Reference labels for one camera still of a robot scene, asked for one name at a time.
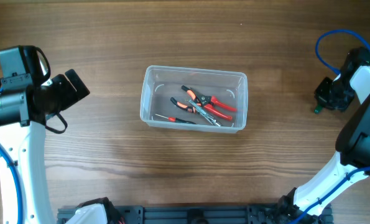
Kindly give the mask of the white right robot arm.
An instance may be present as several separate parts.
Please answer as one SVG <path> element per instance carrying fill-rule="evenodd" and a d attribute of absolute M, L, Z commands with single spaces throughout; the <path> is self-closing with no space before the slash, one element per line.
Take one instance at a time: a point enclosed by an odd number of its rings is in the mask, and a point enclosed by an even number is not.
<path fill-rule="evenodd" d="M 302 214 L 319 216 L 323 209 L 353 184 L 370 177 L 370 67 L 359 67 L 350 80 L 361 103 L 336 140 L 330 161 L 295 190 L 293 205 Z"/>

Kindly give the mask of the orange black needle-nose pliers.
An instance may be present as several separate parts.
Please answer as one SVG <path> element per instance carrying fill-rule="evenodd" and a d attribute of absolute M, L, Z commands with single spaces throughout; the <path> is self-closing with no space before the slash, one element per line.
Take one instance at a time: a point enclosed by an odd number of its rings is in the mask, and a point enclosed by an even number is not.
<path fill-rule="evenodd" d="M 188 98 L 183 98 L 183 100 L 191 100 L 195 102 L 198 106 L 202 106 L 202 98 L 203 95 L 194 88 L 187 87 L 185 85 L 181 86 L 181 89 L 188 95 Z M 170 101 L 181 110 L 184 110 L 189 113 L 198 114 L 198 111 L 195 109 L 194 106 L 190 105 L 188 102 L 182 103 L 177 101 L 174 97 L 170 98 Z"/>

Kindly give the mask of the red black screwdriver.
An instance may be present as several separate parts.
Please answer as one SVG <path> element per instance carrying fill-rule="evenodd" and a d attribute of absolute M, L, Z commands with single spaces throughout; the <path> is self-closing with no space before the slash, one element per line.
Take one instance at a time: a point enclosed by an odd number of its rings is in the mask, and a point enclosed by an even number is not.
<path fill-rule="evenodd" d="M 161 118 L 165 118 L 165 119 L 167 119 L 168 121 L 173 122 L 173 123 L 195 124 L 195 123 L 194 123 L 194 122 L 192 122 L 192 121 L 187 121 L 187 120 L 180 119 L 180 118 L 176 118 L 176 117 L 166 117 L 166 116 L 162 116 L 162 115 L 160 115 L 160 114 L 156 114 L 156 116 L 159 116 L 159 117 L 161 117 Z"/>

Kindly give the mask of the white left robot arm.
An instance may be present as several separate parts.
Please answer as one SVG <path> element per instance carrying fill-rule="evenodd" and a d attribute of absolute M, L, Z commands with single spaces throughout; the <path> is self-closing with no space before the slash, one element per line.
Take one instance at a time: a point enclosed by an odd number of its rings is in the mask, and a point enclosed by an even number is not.
<path fill-rule="evenodd" d="M 47 126 L 56 117 L 64 126 L 60 112 L 43 116 L 41 122 L 19 122 L 0 126 L 0 186 L 3 223 L 56 223 L 50 204 L 45 171 L 45 138 L 48 131 L 62 134 Z"/>

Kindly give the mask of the green round object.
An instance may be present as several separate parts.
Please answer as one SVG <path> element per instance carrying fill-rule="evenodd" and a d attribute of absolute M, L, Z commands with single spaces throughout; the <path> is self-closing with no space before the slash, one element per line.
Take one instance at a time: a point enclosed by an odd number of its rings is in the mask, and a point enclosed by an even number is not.
<path fill-rule="evenodd" d="M 319 114 L 322 111 L 322 109 L 323 109 L 322 105 L 316 105 L 314 113 Z"/>

